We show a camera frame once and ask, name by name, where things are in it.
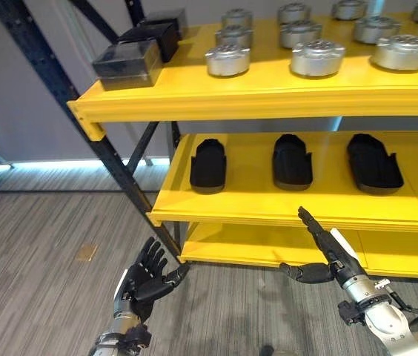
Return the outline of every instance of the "white wall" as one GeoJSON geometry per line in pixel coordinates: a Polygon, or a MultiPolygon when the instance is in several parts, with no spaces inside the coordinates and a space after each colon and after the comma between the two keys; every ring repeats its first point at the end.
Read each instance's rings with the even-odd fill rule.
{"type": "MultiPolygon", "coordinates": [[[[190,24],[210,24],[219,22],[221,15],[232,8],[243,7],[253,12],[256,19],[275,17],[276,10],[290,2],[304,2],[311,6],[312,14],[327,15],[334,0],[142,0],[146,12],[184,7],[190,24]]],[[[411,11],[417,0],[385,0],[385,12],[411,11]]]]}

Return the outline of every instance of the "yellow shelf beam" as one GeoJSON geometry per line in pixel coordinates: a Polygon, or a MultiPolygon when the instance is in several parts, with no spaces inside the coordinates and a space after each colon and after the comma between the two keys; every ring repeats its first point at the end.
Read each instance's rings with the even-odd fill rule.
{"type": "Polygon", "coordinates": [[[273,183],[271,157],[281,133],[185,135],[148,214],[156,224],[189,221],[301,226],[300,205],[326,227],[350,230],[418,232],[418,132],[373,132],[388,153],[396,152],[405,184],[395,194],[359,191],[348,164],[347,145],[354,132],[299,132],[312,152],[313,183],[305,191],[284,191],[273,183]],[[189,183],[190,158],[207,138],[225,146],[225,188],[198,194],[189,183]]]}
{"type": "MultiPolygon", "coordinates": [[[[342,230],[369,274],[418,277],[418,234],[342,230]]],[[[278,267],[326,262],[305,228],[193,222],[179,258],[278,267]]]]}
{"type": "MultiPolygon", "coordinates": [[[[408,14],[392,14],[402,33],[418,35],[408,14]]],[[[323,23],[323,38],[340,42],[347,54],[330,78],[305,79],[288,70],[291,51],[278,43],[275,20],[254,23],[251,68],[233,78],[206,73],[205,52],[220,24],[192,27],[151,88],[105,91],[97,81],[70,109],[93,140],[99,122],[270,119],[279,117],[418,115],[418,73],[392,73],[368,62],[375,46],[354,42],[354,22],[323,23]]]]}

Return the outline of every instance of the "metal shelving unit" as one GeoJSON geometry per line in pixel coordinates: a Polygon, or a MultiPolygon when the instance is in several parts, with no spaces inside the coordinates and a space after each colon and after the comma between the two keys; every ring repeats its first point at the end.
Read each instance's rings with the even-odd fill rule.
{"type": "MultiPolygon", "coordinates": [[[[141,17],[139,1],[127,3],[132,19],[141,17]]],[[[387,197],[372,197],[356,190],[345,153],[352,133],[339,132],[298,133],[313,152],[314,182],[307,191],[280,191],[272,183],[271,151],[280,133],[210,135],[225,144],[227,185],[223,192],[212,196],[200,196],[189,187],[190,155],[208,135],[181,136],[175,120],[418,115],[418,72],[392,73],[371,66],[368,57],[374,48],[352,41],[353,22],[316,19],[324,25],[323,38],[341,42],[348,49],[341,71],[329,78],[310,80],[290,73],[290,51],[278,46],[274,20],[255,22],[252,64],[246,74],[213,78],[206,74],[203,55],[214,45],[213,33],[219,25],[209,24],[189,30],[154,87],[104,91],[96,82],[78,98],[25,10],[22,1],[0,0],[0,18],[30,62],[36,60],[27,54],[33,52],[30,33],[36,37],[31,47],[36,45],[40,56],[53,59],[54,67],[38,64],[36,72],[46,84],[51,70],[58,74],[56,85],[66,88],[69,95],[56,95],[56,100],[180,261],[277,266],[283,260],[322,260],[296,218],[296,209],[303,204],[326,227],[342,229],[370,273],[418,277],[418,133],[373,133],[389,152],[397,152],[405,178],[405,186],[387,197]],[[3,14],[3,4],[15,9],[12,16],[3,14]],[[14,25],[18,17],[21,24],[28,19],[27,44],[20,42],[19,26],[14,25]],[[66,100],[70,111],[65,107],[66,100]],[[151,123],[126,167],[100,123],[141,121],[151,123]],[[171,122],[171,147],[176,153],[152,207],[133,172],[158,122],[171,122]],[[183,249],[178,235],[171,236],[162,224],[174,221],[191,222],[183,249]]],[[[408,14],[391,15],[402,22],[402,33],[418,35],[418,24],[408,14]]]]}

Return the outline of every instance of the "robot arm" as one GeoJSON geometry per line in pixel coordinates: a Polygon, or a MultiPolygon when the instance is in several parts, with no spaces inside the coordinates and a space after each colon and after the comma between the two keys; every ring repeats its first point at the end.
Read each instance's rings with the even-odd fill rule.
{"type": "Polygon", "coordinates": [[[280,269],[301,283],[324,283],[336,279],[352,300],[338,305],[339,315],[348,325],[366,325],[382,341],[390,355],[418,356],[418,342],[411,334],[407,318],[402,313],[418,314],[418,309],[406,305],[388,286],[388,280],[377,283],[370,280],[354,250],[336,229],[331,232],[324,230],[303,207],[299,208],[298,216],[308,227],[328,264],[290,266],[282,263],[280,269]],[[399,308],[391,304],[392,299],[399,308]]]}
{"type": "Polygon", "coordinates": [[[151,334],[143,323],[155,300],[172,292],[189,270],[184,264],[163,275],[167,260],[160,245],[151,237],[124,271],[114,295],[112,326],[97,338],[89,356],[137,356],[150,345],[151,334]]]}

